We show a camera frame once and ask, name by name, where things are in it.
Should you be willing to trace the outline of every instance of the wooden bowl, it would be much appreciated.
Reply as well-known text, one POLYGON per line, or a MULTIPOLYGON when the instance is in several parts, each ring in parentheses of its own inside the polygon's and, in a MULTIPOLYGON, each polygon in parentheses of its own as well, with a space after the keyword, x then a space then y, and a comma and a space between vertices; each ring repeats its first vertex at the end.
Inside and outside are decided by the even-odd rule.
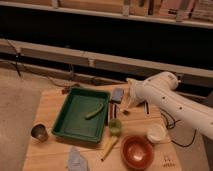
POLYGON ((152 145, 143 136, 126 136, 121 143, 121 157, 127 167, 144 170, 154 159, 152 145))

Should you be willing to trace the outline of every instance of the metal cup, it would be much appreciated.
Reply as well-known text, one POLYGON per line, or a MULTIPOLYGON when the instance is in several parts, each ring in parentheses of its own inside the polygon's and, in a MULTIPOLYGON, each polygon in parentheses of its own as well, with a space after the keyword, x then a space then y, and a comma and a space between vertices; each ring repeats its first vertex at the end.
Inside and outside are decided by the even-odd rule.
POLYGON ((31 130, 31 136, 38 139, 41 142, 46 141, 48 139, 46 127, 43 124, 35 125, 31 130))

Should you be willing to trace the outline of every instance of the gray floor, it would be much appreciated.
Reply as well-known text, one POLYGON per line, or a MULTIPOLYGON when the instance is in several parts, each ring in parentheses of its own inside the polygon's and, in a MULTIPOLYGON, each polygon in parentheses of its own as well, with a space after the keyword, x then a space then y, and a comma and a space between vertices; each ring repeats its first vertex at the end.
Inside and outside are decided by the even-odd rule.
MULTIPOLYGON (((49 88, 55 86, 44 77, 23 73, 19 78, 15 71, 0 68, 0 171, 22 170, 40 94, 49 88)), ((179 122, 169 133, 172 139, 186 144, 193 129, 179 122)), ((184 171, 209 170, 200 134, 189 148, 174 147, 184 171)))

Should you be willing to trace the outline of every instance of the small white bowl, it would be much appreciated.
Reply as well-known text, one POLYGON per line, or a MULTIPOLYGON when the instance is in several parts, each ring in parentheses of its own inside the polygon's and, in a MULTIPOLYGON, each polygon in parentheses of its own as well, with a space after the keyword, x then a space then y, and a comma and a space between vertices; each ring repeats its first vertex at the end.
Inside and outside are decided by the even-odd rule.
POLYGON ((151 124, 147 130, 147 139, 152 143, 159 143, 166 138, 167 131, 160 124, 151 124))

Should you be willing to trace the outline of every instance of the cloth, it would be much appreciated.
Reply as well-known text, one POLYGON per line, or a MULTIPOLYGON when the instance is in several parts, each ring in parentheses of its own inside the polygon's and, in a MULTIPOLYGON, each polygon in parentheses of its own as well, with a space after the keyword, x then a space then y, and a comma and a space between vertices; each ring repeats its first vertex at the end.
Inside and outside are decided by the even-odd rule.
POLYGON ((68 159, 69 171, 89 171, 87 160, 80 154, 76 147, 72 147, 68 159))

